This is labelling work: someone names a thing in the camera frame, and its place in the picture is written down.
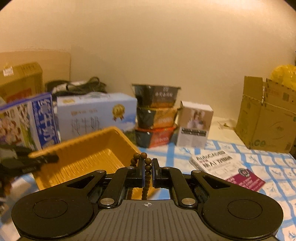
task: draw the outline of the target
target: open cardboard box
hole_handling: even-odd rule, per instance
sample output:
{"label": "open cardboard box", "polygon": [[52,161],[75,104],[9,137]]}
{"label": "open cardboard box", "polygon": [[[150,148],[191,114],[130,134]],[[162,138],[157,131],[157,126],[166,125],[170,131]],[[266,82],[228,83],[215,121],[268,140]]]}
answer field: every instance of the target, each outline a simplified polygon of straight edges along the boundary
{"label": "open cardboard box", "polygon": [[245,76],[235,132],[249,149],[289,153],[296,136],[296,92]]}

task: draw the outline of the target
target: book cover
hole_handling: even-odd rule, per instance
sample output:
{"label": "book cover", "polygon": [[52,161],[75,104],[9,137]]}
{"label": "book cover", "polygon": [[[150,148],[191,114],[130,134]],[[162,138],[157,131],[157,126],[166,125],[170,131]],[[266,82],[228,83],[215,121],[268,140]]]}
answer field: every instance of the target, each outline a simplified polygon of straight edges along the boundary
{"label": "book cover", "polygon": [[253,191],[258,191],[265,184],[240,160],[223,150],[192,156],[189,162],[198,170]]}
{"label": "book cover", "polygon": [[50,93],[0,106],[0,144],[41,150],[57,143]]}

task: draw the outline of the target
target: red label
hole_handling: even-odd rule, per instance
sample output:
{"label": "red label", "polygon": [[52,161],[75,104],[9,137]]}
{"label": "red label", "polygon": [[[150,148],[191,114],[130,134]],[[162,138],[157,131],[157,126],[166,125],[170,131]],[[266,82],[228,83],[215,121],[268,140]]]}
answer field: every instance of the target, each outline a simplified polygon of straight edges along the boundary
{"label": "red label", "polygon": [[226,181],[256,192],[265,184],[265,181],[257,177],[249,169],[243,168],[239,169],[239,174],[227,179]]}
{"label": "red label", "polygon": [[20,92],[17,92],[14,95],[8,96],[6,98],[6,103],[13,102],[15,100],[20,100],[20,99],[26,98],[31,95],[32,95],[32,89],[28,88],[28,89],[22,90]]}
{"label": "red label", "polygon": [[172,130],[154,132],[151,137],[149,148],[168,144],[172,134]]}

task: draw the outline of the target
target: photo on box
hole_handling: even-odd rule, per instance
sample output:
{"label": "photo on box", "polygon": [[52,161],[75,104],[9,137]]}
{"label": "photo on box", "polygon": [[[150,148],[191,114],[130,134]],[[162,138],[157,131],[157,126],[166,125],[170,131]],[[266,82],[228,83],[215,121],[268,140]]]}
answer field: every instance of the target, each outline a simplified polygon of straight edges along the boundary
{"label": "photo on box", "polygon": [[180,126],[190,129],[209,131],[213,112],[185,108],[180,119]]}

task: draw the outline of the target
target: black circular pad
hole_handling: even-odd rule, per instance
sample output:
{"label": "black circular pad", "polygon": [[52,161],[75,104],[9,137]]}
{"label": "black circular pad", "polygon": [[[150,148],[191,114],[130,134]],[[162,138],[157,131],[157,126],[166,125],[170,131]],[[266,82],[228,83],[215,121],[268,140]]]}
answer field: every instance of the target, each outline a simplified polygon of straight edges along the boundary
{"label": "black circular pad", "polygon": [[262,213],[262,207],[252,200],[239,199],[229,203],[228,211],[237,218],[252,219]]}
{"label": "black circular pad", "polygon": [[75,188],[48,188],[20,199],[12,209],[18,232],[33,239],[54,239],[74,234],[93,216],[92,204]]}
{"label": "black circular pad", "polygon": [[41,218],[57,218],[63,215],[67,209],[66,202],[53,198],[39,201],[33,207],[34,213]]}
{"label": "black circular pad", "polygon": [[283,220],[281,206],[270,197],[240,186],[215,189],[202,208],[205,222],[234,240],[274,235]]}

